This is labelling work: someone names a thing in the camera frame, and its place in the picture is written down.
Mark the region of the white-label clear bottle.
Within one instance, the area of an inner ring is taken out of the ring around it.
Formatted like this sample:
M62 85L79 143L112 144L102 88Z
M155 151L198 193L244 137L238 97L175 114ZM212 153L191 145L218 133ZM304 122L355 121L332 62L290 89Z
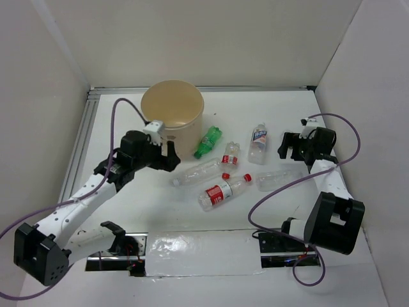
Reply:
M248 161L262 165L265 161L267 129L265 123L258 124L252 131Z

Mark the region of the clear crushed bottle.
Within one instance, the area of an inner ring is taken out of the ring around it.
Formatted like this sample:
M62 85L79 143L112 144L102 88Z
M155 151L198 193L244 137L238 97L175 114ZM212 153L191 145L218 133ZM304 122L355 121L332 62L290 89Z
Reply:
M258 173L256 175L256 186L261 192L269 192L274 191L302 177L302 172L297 170L280 170Z

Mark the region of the large red-label clear bottle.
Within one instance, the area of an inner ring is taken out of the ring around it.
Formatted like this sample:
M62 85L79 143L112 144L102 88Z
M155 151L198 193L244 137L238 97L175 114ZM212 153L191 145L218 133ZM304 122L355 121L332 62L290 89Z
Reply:
M252 177L250 174L223 180L202 192L198 196L198 203L205 212L208 212L243 194L251 183Z

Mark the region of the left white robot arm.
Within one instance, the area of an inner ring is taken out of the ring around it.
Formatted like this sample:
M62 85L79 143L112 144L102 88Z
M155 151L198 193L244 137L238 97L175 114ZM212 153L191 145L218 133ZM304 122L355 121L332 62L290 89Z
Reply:
M112 255L126 248L126 231L112 221L80 230L94 211L132 181L136 171L149 167L172 172L180 163L173 141L155 144L141 131L128 131L93 171L88 181L63 205L33 226L22 223L15 231L14 263L49 287L59 282L69 266L98 251Z

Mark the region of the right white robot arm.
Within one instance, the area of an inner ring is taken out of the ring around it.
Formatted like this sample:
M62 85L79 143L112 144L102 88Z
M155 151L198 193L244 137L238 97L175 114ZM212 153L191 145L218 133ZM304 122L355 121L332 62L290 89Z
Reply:
M310 175L329 170L314 178L319 195L305 222L302 238L315 246L349 255L355 247L365 206L353 199L335 169L338 160L331 154L335 142L333 130L305 128L301 133L286 132L277 152L285 159L292 149L291 159L304 162Z

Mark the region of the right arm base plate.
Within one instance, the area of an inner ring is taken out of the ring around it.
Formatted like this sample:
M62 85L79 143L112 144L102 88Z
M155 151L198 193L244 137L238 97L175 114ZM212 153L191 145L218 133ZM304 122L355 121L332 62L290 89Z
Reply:
M296 240L261 230L253 232L252 238L259 243L261 267L264 269L292 267L302 258L307 259L300 261L298 266L320 266L314 250Z

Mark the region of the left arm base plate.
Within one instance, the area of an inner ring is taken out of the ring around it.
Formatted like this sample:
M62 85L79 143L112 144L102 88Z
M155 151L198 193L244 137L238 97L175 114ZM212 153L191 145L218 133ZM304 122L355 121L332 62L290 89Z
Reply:
M86 272L126 272L145 277L147 233L128 233L114 251L100 251L86 259Z

